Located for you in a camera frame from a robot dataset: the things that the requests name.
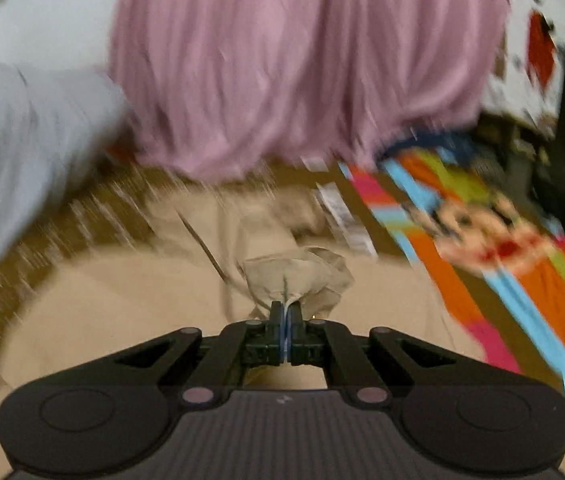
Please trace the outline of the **beige Champion hooded jacket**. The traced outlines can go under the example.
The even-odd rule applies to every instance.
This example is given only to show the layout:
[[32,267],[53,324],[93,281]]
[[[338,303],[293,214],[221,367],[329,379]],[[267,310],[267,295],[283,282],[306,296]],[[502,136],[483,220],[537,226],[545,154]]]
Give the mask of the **beige Champion hooded jacket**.
[[[62,264],[25,303],[0,348],[0,402],[33,379],[180,327],[215,335],[284,298],[355,334],[384,325],[485,359],[420,266],[323,236],[311,192],[173,192],[149,205],[148,220],[148,247]],[[0,478],[8,470],[0,448]]]

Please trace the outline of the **brown cartoon print bedspread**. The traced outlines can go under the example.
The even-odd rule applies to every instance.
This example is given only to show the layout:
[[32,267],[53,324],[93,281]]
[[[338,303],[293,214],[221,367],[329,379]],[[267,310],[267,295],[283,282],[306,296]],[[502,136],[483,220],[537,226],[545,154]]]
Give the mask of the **brown cartoon print bedspread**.
[[59,266],[97,249],[148,247],[148,207],[162,196],[291,188],[314,195],[323,236],[420,266],[484,350],[482,361],[565,394],[565,235],[549,232],[473,172],[420,148],[375,172],[278,165],[220,186],[151,168],[102,167],[2,258],[0,348],[9,324]]

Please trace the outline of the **dark blue cloth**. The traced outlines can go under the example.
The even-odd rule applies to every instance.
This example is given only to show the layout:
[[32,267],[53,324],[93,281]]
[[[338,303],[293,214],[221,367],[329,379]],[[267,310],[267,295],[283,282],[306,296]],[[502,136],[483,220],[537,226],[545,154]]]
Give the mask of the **dark blue cloth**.
[[469,137],[457,130],[410,130],[409,135],[395,143],[387,144],[375,154],[376,162],[397,157],[412,148],[447,151],[457,164],[467,165],[477,154]]

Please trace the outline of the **pink satin curtain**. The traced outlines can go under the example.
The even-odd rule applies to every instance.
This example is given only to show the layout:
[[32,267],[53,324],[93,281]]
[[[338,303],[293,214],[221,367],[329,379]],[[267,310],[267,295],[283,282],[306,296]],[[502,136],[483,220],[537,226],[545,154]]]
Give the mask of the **pink satin curtain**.
[[119,0],[110,74],[136,162],[206,181],[267,158],[368,165],[476,121],[509,0]]

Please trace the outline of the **grey bundled duvet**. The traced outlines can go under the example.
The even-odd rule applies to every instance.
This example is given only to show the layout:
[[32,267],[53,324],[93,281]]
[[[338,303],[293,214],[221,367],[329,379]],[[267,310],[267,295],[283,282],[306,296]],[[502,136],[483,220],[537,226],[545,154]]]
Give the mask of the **grey bundled duvet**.
[[0,259],[92,174],[125,129],[128,103],[102,70],[0,63]]

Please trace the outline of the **red hanging wall ornament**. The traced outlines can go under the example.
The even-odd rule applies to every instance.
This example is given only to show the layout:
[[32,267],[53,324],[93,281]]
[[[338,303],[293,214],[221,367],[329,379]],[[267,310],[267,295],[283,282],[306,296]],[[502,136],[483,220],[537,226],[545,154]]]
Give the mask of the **red hanging wall ornament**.
[[526,73],[529,82],[545,94],[553,71],[557,47],[552,39],[553,25],[544,14],[534,10],[529,14],[529,40],[527,40]]

